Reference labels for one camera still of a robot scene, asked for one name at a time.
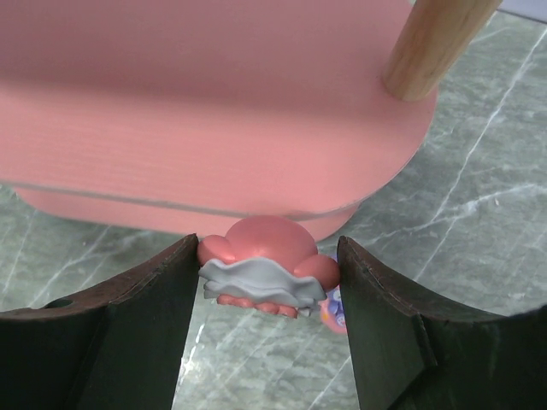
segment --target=toy figure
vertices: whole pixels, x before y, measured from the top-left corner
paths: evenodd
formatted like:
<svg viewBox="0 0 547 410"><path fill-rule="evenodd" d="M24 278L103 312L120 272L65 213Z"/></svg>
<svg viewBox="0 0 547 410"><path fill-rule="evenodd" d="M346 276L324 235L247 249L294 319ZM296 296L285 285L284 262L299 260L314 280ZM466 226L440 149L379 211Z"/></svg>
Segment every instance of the toy figure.
<svg viewBox="0 0 547 410"><path fill-rule="evenodd" d="M326 294L326 300L321 305L321 321L328 326L331 331L346 335L348 331L345 328L344 307L342 306L342 296L340 287L337 286Z"/></svg>
<svg viewBox="0 0 547 410"><path fill-rule="evenodd" d="M308 231L279 216L240 220L224 237L204 238L197 257L205 298L291 318L318 308L340 280L338 264L319 254Z"/></svg>

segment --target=wooden stool leg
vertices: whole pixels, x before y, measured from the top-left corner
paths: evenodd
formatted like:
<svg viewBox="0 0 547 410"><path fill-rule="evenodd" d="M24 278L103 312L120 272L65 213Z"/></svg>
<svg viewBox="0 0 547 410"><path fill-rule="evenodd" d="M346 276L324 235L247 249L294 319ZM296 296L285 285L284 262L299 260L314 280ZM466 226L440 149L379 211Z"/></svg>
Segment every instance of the wooden stool leg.
<svg viewBox="0 0 547 410"><path fill-rule="evenodd" d="M501 0L417 0L383 72L386 89L404 101L426 97Z"/></svg>

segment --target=pink plastic toy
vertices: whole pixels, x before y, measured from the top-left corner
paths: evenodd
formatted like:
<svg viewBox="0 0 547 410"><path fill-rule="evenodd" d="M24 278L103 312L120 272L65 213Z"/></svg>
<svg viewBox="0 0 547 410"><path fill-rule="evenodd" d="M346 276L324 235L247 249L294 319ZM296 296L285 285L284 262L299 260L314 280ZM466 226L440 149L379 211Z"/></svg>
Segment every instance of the pink plastic toy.
<svg viewBox="0 0 547 410"><path fill-rule="evenodd" d="M2 1L0 184L67 218L322 239L414 155L496 1Z"/></svg>
<svg viewBox="0 0 547 410"><path fill-rule="evenodd" d="M197 255L206 298L291 318L316 308L340 279L338 264L319 254L313 237L279 216L240 220L224 237L204 238Z"/></svg>

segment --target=pink stool seat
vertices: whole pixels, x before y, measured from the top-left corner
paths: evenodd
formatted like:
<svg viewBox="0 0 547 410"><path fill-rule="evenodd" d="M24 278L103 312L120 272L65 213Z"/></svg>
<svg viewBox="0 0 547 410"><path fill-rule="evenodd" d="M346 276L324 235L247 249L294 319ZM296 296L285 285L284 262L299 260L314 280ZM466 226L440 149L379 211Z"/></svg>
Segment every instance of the pink stool seat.
<svg viewBox="0 0 547 410"><path fill-rule="evenodd" d="M336 231L419 148L382 67L406 0L0 4L0 181L38 209L199 235Z"/></svg>

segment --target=marble floor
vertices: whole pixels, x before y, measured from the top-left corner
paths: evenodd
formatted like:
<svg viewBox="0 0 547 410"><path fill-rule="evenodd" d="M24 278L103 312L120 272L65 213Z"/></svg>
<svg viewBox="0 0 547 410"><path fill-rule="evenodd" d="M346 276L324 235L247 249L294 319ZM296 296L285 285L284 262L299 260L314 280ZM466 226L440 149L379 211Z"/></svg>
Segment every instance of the marble floor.
<svg viewBox="0 0 547 410"><path fill-rule="evenodd" d="M547 26L496 14L451 69L426 142L340 234L496 313L547 302ZM0 309L40 307L177 238L62 220L0 189ZM321 244L335 250L336 238ZM174 409L358 408L347 338L196 300Z"/></svg>

